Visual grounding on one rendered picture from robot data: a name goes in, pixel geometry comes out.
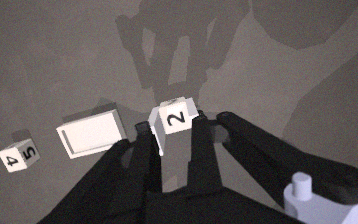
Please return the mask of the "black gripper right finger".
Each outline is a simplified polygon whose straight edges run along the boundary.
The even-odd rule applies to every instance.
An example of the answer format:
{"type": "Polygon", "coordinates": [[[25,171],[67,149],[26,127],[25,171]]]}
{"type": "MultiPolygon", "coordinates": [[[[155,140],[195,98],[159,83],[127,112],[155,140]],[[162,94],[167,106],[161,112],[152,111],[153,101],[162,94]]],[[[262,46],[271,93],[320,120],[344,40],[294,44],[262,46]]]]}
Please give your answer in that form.
{"type": "Polygon", "coordinates": [[[232,112],[208,120],[192,98],[185,100],[191,161],[182,224],[230,224],[213,150],[221,142],[288,216],[306,224],[358,224],[358,168],[302,152],[232,112]]]}

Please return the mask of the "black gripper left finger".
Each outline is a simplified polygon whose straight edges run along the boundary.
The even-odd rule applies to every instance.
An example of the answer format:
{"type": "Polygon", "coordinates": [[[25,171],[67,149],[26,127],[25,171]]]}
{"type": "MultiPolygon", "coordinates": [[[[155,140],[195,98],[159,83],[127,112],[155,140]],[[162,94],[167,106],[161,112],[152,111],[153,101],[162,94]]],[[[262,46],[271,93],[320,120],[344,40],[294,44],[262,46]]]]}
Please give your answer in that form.
{"type": "Polygon", "coordinates": [[[158,109],[134,126],[136,141],[115,142],[36,224],[145,224],[147,194],[162,192],[166,133],[158,109]]]}

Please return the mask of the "white cube face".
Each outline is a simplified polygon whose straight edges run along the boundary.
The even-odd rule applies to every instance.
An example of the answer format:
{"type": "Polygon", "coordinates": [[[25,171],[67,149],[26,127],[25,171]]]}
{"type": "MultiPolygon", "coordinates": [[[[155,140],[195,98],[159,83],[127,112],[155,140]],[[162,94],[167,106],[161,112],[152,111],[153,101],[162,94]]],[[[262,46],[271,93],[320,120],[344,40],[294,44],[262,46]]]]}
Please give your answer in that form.
{"type": "Polygon", "coordinates": [[[166,134],[191,128],[185,97],[161,102],[158,111],[166,134]]]}
{"type": "Polygon", "coordinates": [[[0,151],[0,157],[8,171],[13,172],[28,168],[40,158],[40,155],[32,139],[27,139],[0,151]]]}

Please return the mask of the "white shallow tray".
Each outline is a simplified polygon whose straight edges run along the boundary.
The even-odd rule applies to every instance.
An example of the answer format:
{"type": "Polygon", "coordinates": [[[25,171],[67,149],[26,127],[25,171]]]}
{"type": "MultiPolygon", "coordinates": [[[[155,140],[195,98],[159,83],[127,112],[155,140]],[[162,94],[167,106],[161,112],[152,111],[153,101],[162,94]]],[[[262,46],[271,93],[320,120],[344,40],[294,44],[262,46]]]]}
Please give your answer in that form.
{"type": "Polygon", "coordinates": [[[127,139],[116,109],[56,129],[70,158],[107,150],[117,140],[127,139]]]}

